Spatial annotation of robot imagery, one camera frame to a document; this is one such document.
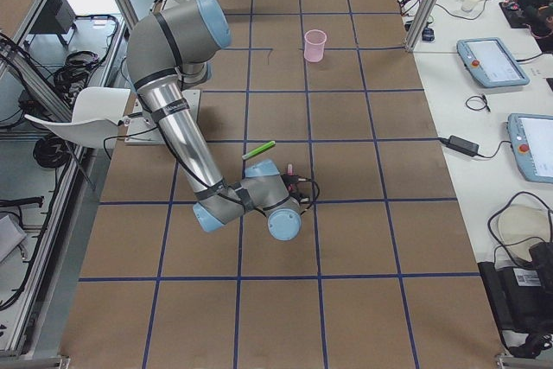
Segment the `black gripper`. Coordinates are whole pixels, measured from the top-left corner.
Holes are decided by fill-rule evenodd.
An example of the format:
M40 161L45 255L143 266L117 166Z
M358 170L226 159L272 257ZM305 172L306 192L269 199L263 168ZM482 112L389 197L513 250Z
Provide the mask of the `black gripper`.
M304 194L300 190L299 185L308 182L311 182L311 180L300 175L283 174L283 183L289 192L289 196L295 199L300 205L307 204L307 209L311 207L311 197Z

